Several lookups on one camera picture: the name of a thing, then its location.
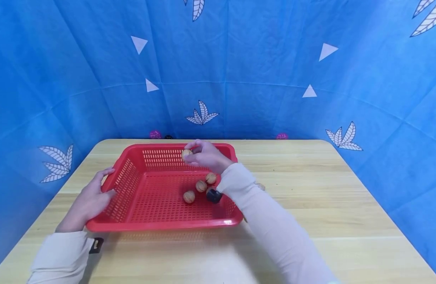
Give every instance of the white leaf pattern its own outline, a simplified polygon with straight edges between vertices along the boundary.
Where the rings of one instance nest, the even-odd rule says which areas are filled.
[[[430,6],[434,1],[435,0],[420,0],[413,17],[415,18],[419,13],[423,12],[423,10]]]
[[[199,101],[200,114],[202,115],[202,121],[205,121],[206,117],[208,117],[208,109],[207,106]]]
[[[355,137],[355,131],[355,123],[352,121],[350,122],[349,128],[347,128],[346,134],[344,135],[341,143],[352,142],[353,138]]]
[[[338,131],[335,133],[335,137],[333,138],[333,142],[336,144],[336,146],[339,146],[342,142],[342,127],[338,129]]]
[[[421,24],[419,24],[416,30],[412,33],[411,37],[421,35],[425,31],[432,29],[434,26],[436,26],[436,6],[421,22]]]
[[[195,120],[194,117],[185,117],[185,119],[187,119],[189,122],[192,122],[194,124],[202,125],[202,123],[200,123],[200,121]]]
[[[331,141],[334,141],[335,139],[335,134],[331,131],[329,131],[328,129],[325,130],[325,132],[327,133],[328,137],[330,138]]]
[[[343,143],[343,144],[341,144],[340,146],[338,146],[338,148],[341,148],[341,149],[347,149],[347,150],[355,150],[355,151],[362,151],[363,149],[361,149],[361,147],[360,146],[358,146],[357,144],[355,144],[355,143]]]
[[[199,107],[200,107],[200,116],[199,113],[197,113],[197,110],[194,109],[194,117],[187,116],[185,117],[185,119],[197,125],[204,125],[205,123],[209,122],[210,120],[214,119],[219,115],[219,113],[217,112],[208,114],[208,108],[205,105],[205,103],[202,101],[199,101]]]
[[[325,132],[327,133],[330,140],[340,149],[355,150],[355,151],[363,150],[357,144],[352,143],[352,140],[354,139],[356,133],[356,127],[353,121],[350,122],[349,128],[347,128],[344,138],[342,138],[342,127],[340,127],[335,134],[329,131],[328,129],[325,129]]]
[[[207,122],[209,122],[210,120],[214,119],[215,117],[217,117],[218,114],[219,114],[219,113],[217,113],[217,112],[214,112],[214,113],[212,113],[212,114],[209,114],[209,115],[206,117],[206,119],[204,120],[204,124],[207,123]]]
[[[195,21],[202,14],[205,0],[194,0],[192,8],[192,21]]]
[[[55,161],[60,163],[60,164],[53,164],[53,163],[44,162],[45,167],[48,168],[48,170],[50,170],[51,173],[43,180],[41,180],[40,183],[46,183],[46,182],[58,180],[69,174],[69,172],[71,171],[71,164],[73,158],[73,144],[71,144],[68,147],[66,155],[56,147],[42,146],[39,147],[39,149],[42,150],[42,152],[49,155]]]
[[[44,162],[44,165],[53,174],[61,174],[61,175],[65,176],[66,174],[69,173],[68,168],[66,168],[65,166],[62,166],[61,164],[51,164],[51,163],[48,163],[48,162]]]
[[[73,161],[73,144],[68,148],[68,151],[66,152],[66,167],[68,170],[71,170],[71,165]]]
[[[51,182],[57,179],[61,179],[62,177],[64,177],[61,174],[54,174],[54,173],[50,173],[47,177],[45,177],[43,180],[41,180],[40,183],[46,183],[46,182]]]
[[[59,149],[55,147],[49,147],[49,146],[42,146],[39,147],[42,152],[46,153],[47,155],[51,156],[55,161],[59,162],[60,164],[66,166],[66,155]]]
[[[197,113],[197,110],[196,110],[196,109],[194,109],[194,119],[195,119],[196,121],[198,121],[199,124],[201,124],[201,125],[204,124],[202,118],[200,118],[200,116],[199,116],[199,114]]]

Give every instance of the sleeve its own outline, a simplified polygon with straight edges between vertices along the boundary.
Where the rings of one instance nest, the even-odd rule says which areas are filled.
[[[287,283],[337,284],[307,232],[255,182],[242,164],[232,164],[221,175],[217,190],[242,211]]]
[[[84,231],[48,236],[35,257],[27,284],[79,283],[93,241]]]

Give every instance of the wooden table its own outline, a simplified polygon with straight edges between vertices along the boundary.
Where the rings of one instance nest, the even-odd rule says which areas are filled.
[[[45,236],[54,231],[95,172],[113,165],[125,147],[183,142],[105,140],[97,144],[0,265],[0,283],[26,281]],[[296,216],[343,283],[436,283],[433,271],[329,143],[224,142],[235,147],[239,161]],[[83,283],[281,282],[245,222],[235,228],[104,237],[101,253],[90,257]]]

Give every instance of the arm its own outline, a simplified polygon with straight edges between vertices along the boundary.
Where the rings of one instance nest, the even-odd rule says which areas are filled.
[[[83,231],[86,222],[107,207],[114,191],[101,192],[101,182],[113,168],[96,173],[78,195],[55,233],[48,236],[32,264],[27,284],[76,284],[82,279],[94,239]]]
[[[306,231],[255,185],[256,179],[250,171],[227,159],[211,143],[196,140],[185,149],[193,152],[185,157],[185,162],[221,174],[217,190],[231,198],[242,211],[254,236],[287,283],[331,284],[335,281]]]

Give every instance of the blue fabric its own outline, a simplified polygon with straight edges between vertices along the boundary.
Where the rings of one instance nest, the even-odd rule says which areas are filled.
[[[333,143],[436,272],[436,0],[0,1],[0,262],[96,143],[165,135]]]

